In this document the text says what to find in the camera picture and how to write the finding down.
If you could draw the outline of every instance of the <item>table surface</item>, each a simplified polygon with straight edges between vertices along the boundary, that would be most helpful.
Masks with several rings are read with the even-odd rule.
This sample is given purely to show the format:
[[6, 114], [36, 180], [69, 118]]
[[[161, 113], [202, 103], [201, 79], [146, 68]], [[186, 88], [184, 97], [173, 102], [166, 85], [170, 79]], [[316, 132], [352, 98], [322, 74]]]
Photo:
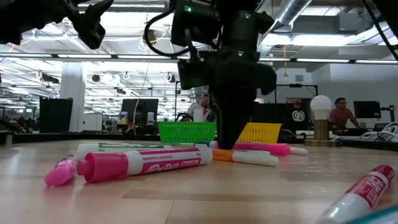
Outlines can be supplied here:
[[[398, 155], [308, 147], [308, 156], [280, 157], [278, 167], [216, 161], [97, 184], [76, 177], [46, 187], [44, 175], [59, 159], [79, 144], [97, 142], [0, 148], [1, 223], [315, 223], [366, 171], [383, 163], [394, 166]], [[376, 209], [398, 203], [397, 184], [395, 178]]]

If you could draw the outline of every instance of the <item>yellow basket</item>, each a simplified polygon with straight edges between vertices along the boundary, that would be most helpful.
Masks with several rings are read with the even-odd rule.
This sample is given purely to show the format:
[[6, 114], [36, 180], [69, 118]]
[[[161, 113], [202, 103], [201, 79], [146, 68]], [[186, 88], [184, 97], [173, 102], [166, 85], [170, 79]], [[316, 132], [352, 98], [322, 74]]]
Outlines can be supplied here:
[[275, 144], [282, 124], [248, 123], [236, 142]]

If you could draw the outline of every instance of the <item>green plastic basket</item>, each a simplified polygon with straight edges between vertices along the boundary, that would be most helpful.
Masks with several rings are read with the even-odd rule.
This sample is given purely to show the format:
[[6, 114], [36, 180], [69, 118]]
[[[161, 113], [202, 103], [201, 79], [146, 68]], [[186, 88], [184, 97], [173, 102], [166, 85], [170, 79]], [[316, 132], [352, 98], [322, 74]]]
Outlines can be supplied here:
[[215, 122], [158, 122], [162, 143], [199, 143], [214, 140]]

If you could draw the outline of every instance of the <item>pillar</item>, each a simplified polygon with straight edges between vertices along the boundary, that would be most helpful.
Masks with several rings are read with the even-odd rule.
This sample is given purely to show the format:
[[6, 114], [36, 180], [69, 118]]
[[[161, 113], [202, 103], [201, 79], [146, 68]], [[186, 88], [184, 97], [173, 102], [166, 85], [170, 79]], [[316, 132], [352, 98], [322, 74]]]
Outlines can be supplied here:
[[64, 62], [62, 65], [60, 98], [73, 98], [69, 131], [81, 132], [85, 109], [86, 73], [82, 62]]

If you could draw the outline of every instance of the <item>man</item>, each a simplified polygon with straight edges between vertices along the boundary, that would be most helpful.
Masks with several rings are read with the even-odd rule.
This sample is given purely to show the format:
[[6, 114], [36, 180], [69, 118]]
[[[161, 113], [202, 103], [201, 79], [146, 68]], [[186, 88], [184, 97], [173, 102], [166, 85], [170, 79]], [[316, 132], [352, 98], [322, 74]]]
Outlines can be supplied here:
[[207, 95], [207, 94], [203, 95], [203, 96], [198, 100], [197, 103], [193, 103], [193, 104], [188, 108], [187, 114], [189, 114], [189, 115], [191, 115], [191, 116], [193, 117], [193, 111], [194, 111], [195, 109], [202, 109], [202, 108], [203, 108], [203, 119], [206, 120], [206, 119], [207, 119], [207, 116], [208, 116], [209, 113], [210, 113], [210, 110], [209, 110], [209, 108], [208, 108], [209, 100], [210, 100], [209, 95]]
[[309, 127], [308, 113], [305, 108], [302, 108], [301, 98], [293, 98], [293, 107], [287, 112], [287, 129], [295, 133], [299, 130], [308, 130]]
[[347, 101], [345, 98], [337, 98], [335, 105], [336, 108], [330, 112], [330, 123], [332, 128], [340, 131], [346, 129], [348, 119], [355, 125], [356, 128], [360, 128], [351, 110], [346, 108]]

